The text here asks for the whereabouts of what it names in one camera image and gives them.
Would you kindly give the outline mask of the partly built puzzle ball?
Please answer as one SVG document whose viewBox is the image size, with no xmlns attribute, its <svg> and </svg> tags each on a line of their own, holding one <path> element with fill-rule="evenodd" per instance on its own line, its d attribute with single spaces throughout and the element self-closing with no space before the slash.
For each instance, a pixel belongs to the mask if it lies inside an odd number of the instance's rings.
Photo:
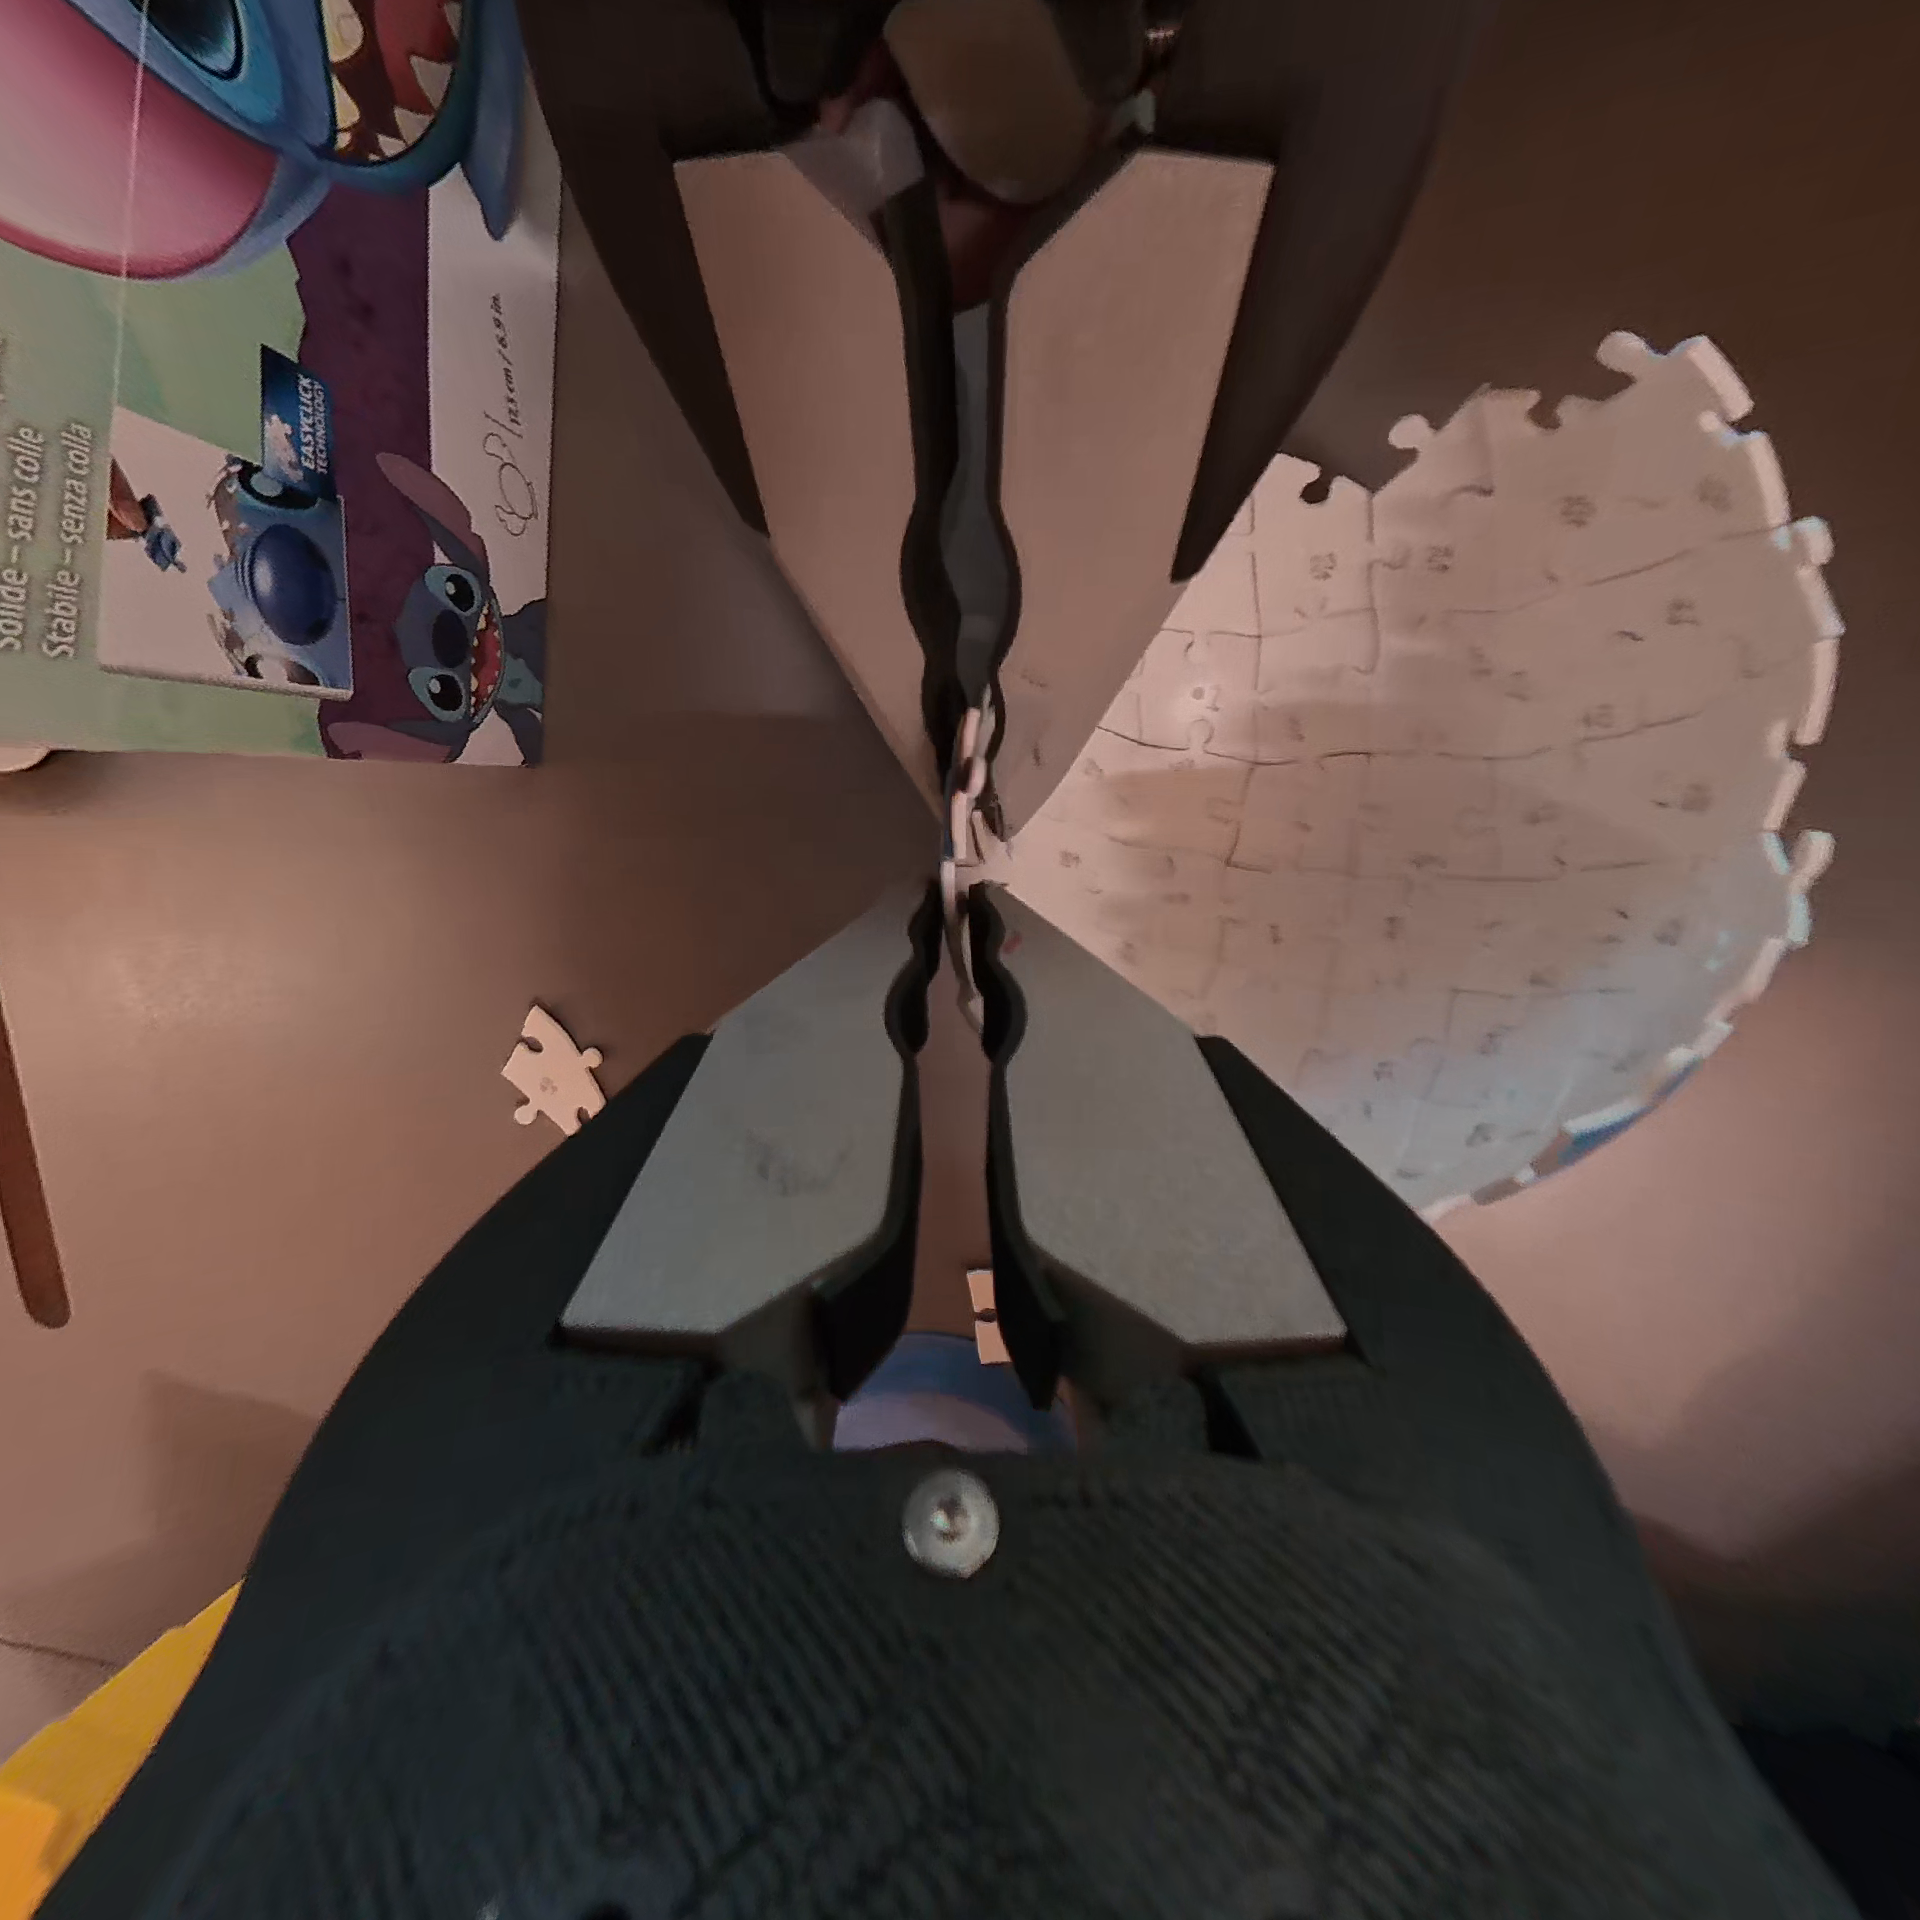
<svg viewBox="0 0 1920 1920">
<path fill-rule="evenodd" d="M 1830 532 L 1734 361 L 1281 453 L 987 879 L 1233 1042 L 1416 1210 L 1662 1104 L 1810 932 L 1784 836 L 1837 692 Z"/>
</svg>

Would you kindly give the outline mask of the blue puzzle ball stand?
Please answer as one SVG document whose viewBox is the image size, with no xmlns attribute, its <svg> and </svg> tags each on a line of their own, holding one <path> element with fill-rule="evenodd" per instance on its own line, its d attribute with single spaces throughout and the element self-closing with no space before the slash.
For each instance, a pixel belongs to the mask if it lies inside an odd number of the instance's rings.
<svg viewBox="0 0 1920 1920">
<path fill-rule="evenodd" d="M 1017 1370 L 984 1364 L 969 1337 L 908 1332 L 842 1403 L 834 1451 L 938 1447 L 1057 1459 L 1077 1451 L 1067 1403 L 1035 1410 Z"/>
</svg>

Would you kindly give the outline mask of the cartoon puzzle box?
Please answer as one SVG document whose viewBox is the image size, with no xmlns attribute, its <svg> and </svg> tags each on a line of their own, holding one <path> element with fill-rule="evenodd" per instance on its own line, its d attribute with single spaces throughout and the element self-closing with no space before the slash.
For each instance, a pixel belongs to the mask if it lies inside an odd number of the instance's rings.
<svg viewBox="0 0 1920 1920">
<path fill-rule="evenodd" d="M 2 768 L 540 764 L 556 305 L 514 2 L 6 2 Z"/>
</svg>

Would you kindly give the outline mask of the yellow plastic tray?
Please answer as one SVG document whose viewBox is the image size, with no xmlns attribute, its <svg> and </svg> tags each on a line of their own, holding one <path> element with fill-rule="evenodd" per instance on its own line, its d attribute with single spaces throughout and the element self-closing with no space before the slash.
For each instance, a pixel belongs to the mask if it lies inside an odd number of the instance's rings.
<svg viewBox="0 0 1920 1920">
<path fill-rule="evenodd" d="M 199 1682 L 242 1582 L 2 1763 L 2 1916 L 32 1916 Z"/>
</svg>

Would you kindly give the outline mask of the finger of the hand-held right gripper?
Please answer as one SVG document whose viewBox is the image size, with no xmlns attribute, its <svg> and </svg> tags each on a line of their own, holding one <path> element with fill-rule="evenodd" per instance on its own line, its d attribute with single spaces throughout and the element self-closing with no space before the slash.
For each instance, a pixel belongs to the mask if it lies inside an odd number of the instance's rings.
<svg viewBox="0 0 1920 1920">
<path fill-rule="evenodd" d="M 1268 157 L 1134 147 L 1017 268 L 999 312 L 999 520 L 1020 612 L 992 787 L 1021 832 L 1180 598 L 1176 549 L 1215 415 Z"/>
<path fill-rule="evenodd" d="M 776 563 L 938 807 L 958 600 L 952 302 L 910 141 L 677 160 L 677 193 Z"/>
</svg>

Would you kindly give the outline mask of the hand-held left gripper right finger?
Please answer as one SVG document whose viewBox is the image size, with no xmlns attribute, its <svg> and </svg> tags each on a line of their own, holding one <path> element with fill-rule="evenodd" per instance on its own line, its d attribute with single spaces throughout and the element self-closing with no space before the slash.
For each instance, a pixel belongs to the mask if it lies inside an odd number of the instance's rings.
<svg viewBox="0 0 1920 1920">
<path fill-rule="evenodd" d="M 1012 1380 L 1097 1428 L 1182 1410 L 1205 1449 L 1253 1451 L 1225 1371 L 1328 1357 L 1348 1327 L 1199 1040 L 999 885 L 968 899 L 968 958 Z"/>
</svg>

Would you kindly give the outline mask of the brown wooden strip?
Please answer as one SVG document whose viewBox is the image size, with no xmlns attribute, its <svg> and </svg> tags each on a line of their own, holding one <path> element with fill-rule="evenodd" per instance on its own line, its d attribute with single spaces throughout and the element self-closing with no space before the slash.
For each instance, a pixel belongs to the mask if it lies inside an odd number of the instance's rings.
<svg viewBox="0 0 1920 1920">
<path fill-rule="evenodd" d="M 49 1332 L 70 1327 L 72 1304 L 9 1018 L 2 1018 L 2 1246 L 28 1321 Z"/>
</svg>

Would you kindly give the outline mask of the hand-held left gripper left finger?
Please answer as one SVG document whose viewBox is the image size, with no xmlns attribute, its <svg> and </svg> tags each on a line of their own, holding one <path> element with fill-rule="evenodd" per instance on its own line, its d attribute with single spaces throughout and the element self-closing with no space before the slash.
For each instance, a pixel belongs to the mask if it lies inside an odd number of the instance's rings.
<svg viewBox="0 0 1920 1920">
<path fill-rule="evenodd" d="M 883 893 L 711 1027 L 568 1342 L 776 1380 L 814 1447 L 913 1307 L 938 880 Z"/>
</svg>

